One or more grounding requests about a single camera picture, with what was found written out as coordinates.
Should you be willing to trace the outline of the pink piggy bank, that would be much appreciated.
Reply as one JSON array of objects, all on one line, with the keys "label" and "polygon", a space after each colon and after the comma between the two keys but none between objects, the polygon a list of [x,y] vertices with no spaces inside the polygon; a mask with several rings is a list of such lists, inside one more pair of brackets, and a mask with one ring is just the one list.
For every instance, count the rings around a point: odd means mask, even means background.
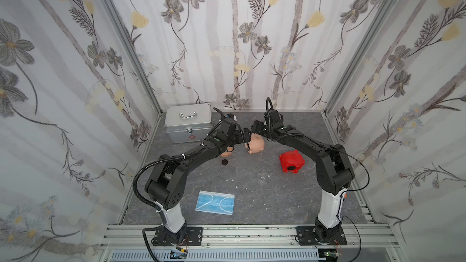
[{"label": "pink piggy bank", "polygon": [[263,137],[256,133],[251,134],[251,139],[245,144],[249,154],[261,153],[265,149],[265,141]]}]

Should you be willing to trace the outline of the red piggy bank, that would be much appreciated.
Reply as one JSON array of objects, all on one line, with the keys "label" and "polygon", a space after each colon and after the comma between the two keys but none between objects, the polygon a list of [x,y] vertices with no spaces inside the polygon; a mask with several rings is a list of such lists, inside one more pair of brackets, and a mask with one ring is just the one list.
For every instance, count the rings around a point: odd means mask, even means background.
[{"label": "red piggy bank", "polygon": [[280,165],[282,171],[285,173],[291,172],[297,174],[301,168],[305,165],[305,160],[303,156],[298,152],[298,150],[285,152],[279,156]]}]

